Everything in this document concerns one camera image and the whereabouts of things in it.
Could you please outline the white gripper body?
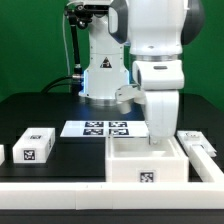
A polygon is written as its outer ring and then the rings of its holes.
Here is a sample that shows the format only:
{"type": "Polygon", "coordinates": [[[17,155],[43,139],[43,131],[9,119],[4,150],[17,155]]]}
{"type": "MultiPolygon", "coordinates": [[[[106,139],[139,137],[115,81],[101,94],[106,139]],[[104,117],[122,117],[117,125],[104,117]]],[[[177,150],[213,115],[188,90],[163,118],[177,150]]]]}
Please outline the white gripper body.
{"type": "Polygon", "coordinates": [[[173,137],[179,110],[179,92],[147,91],[145,93],[145,121],[151,140],[173,137]]]}

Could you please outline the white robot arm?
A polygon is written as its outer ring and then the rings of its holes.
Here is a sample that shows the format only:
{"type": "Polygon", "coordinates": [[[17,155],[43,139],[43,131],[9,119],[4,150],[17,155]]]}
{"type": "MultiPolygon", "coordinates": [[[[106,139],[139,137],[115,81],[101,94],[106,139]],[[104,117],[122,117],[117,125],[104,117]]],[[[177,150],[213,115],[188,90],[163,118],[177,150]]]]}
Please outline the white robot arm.
{"type": "Polygon", "coordinates": [[[175,134],[182,47],[201,31],[201,0],[84,0],[91,60],[81,97],[115,101],[124,113],[143,106],[149,141],[175,134]]]}

